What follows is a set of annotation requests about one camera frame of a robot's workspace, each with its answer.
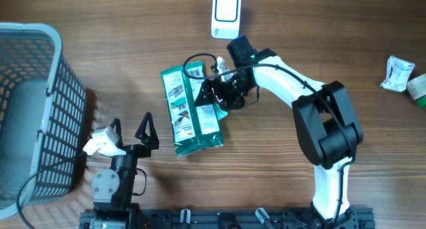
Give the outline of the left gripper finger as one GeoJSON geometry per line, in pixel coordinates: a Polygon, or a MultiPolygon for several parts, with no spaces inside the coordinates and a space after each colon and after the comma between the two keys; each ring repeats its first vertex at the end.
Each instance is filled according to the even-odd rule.
{"type": "Polygon", "coordinates": [[[136,133],[135,138],[139,139],[145,147],[156,150],[159,149],[159,139],[156,133],[152,113],[146,112],[136,133]]]}
{"type": "Polygon", "coordinates": [[[114,118],[113,121],[110,123],[110,127],[115,129],[116,134],[118,135],[118,142],[117,146],[122,146],[122,129],[120,125],[120,120],[118,118],[114,118]]]}

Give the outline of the teal wet wipes pack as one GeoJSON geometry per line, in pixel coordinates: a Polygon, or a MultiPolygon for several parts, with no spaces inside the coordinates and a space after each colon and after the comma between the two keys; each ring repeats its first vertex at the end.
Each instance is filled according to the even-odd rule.
{"type": "Polygon", "coordinates": [[[228,112],[222,110],[218,103],[214,103],[214,110],[215,110],[215,113],[216,113],[216,118],[218,120],[222,120],[222,119],[224,119],[228,116],[228,112]]]}

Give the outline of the green 3M cloth package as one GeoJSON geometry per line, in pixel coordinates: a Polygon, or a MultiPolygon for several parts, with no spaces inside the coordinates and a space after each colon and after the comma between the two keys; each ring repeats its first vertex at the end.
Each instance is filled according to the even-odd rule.
{"type": "Polygon", "coordinates": [[[196,106],[202,92],[201,79],[190,79],[182,66],[160,73],[172,125],[174,149],[178,157],[224,144],[213,104],[196,106]]]}

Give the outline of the white tissue pack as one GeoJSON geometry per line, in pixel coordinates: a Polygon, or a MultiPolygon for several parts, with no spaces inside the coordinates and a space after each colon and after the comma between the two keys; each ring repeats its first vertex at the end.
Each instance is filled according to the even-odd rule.
{"type": "Polygon", "coordinates": [[[385,80],[380,87],[388,91],[402,93],[406,87],[415,63],[410,63],[391,55],[387,60],[385,80]]]}

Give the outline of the green lid jar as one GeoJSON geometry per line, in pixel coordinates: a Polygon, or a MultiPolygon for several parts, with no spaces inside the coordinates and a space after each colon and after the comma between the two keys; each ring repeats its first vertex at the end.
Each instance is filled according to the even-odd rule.
{"type": "Polygon", "coordinates": [[[407,90],[418,107],[425,108],[426,74],[422,74],[407,83],[407,90]]]}

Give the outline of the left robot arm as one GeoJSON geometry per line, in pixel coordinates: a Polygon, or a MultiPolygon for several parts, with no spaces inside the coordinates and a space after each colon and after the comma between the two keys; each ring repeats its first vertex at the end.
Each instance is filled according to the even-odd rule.
{"type": "Polygon", "coordinates": [[[92,179],[94,208],[88,218],[80,219],[80,228],[148,228],[140,206],[131,200],[133,196],[143,195],[133,191],[135,176],[139,172],[146,174],[137,167],[138,159],[151,157],[151,152],[159,148],[150,112],[144,115],[134,137],[140,143],[122,143],[120,120],[117,118],[92,134],[93,139],[102,140],[101,147],[107,148],[112,161],[110,168],[96,173],[92,179]]]}

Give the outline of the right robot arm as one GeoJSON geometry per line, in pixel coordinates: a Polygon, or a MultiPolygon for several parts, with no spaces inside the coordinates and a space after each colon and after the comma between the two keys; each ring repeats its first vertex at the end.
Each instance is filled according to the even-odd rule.
{"type": "Polygon", "coordinates": [[[246,107],[251,89],[266,89],[291,109],[299,146],[314,166],[312,226],[339,228],[349,220],[349,168],[363,133],[347,93],[339,81],[325,84],[289,67],[271,49],[253,48],[246,36],[231,40],[227,51],[235,68],[214,58],[212,76],[202,77],[195,104],[217,103],[224,111],[246,107]]]}

